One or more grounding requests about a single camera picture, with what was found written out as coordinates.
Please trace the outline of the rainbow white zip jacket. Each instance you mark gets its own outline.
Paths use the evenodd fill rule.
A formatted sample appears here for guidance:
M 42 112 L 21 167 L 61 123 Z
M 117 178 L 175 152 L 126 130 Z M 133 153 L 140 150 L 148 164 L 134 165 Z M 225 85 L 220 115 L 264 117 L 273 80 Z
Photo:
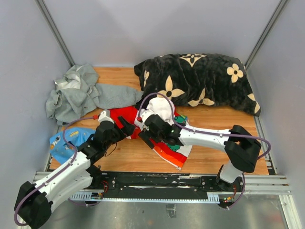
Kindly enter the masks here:
M 144 139 L 152 144 L 152 150 L 160 158 L 178 170 L 182 169 L 192 146 L 181 146 L 169 137 L 175 123 L 188 124 L 187 117 L 177 113 L 172 102 L 155 97 L 145 101 L 141 108 L 128 106 L 113 108 L 109 112 L 110 118 L 119 128 L 125 128 L 127 124 L 134 127 L 132 133 L 127 134 L 127 139 L 140 138 L 140 132 L 144 130 L 144 126 L 152 124 L 152 128 L 145 131 Z

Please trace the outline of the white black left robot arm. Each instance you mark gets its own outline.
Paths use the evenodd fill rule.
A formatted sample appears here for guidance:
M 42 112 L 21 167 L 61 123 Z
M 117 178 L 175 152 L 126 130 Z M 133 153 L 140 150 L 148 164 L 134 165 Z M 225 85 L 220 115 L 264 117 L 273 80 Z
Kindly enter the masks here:
M 102 173 L 95 163 L 105 156 L 106 151 L 135 130 L 133 124 L 119 117 L 118 126 L 108 116 L 99 117 L 95 133 L 79 147 L 59 168 L 44 178 L 23 183 L 19 189 L 14 207 L 14 221 L 18 226 L 38 229 L 50 218 L 52 212 L 76 192 L 102 184 Z

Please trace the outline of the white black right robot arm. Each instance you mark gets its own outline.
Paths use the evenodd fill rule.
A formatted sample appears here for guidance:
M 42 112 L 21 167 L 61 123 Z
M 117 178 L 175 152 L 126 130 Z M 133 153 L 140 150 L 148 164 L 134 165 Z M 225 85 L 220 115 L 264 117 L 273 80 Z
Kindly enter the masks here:
M 143 113 L 140 119 L 125 119 L 111 115 L 111 119 L 127 130 L 128 138 L 141 138 L 163 160 L 181 168 L 193 146 L 203 146 L 223 151 L 229 161 L 222 165 L 216 178 L 216 186 L 226 191 L 243 173 L 252 173 L 259 158 L 261 144 L 242 126 L 212 130 L 189 125 L 181 116 L 164 121 L 157 114 Z

